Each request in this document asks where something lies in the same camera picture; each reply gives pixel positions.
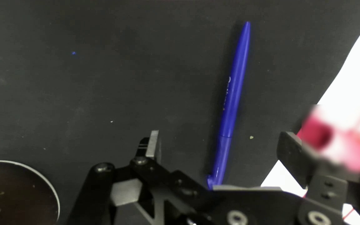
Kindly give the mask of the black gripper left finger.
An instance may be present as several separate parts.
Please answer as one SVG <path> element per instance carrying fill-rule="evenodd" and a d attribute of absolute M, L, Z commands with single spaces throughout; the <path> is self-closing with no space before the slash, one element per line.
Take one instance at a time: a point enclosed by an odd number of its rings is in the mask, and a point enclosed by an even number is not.
<path fill-rule="evenodd" d="M 142 137 L 138 142 L 134 162 L 146 164 L 149 160 L 158 161 L 161 157 L 159 131 L 152 130 L 147 137 Z"/>

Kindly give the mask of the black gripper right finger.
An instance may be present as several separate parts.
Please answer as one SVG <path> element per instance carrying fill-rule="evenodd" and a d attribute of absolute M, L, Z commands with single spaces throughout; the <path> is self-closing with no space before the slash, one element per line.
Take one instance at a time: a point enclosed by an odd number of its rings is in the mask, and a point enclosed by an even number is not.
<path fill-rule="evenodd" d="M 339 196 L 342 194 L 342 162 L 324 157 L 303 142 L 293 132 L 281 131 L 276 155 L 304 190 L 304 196 Z"/>

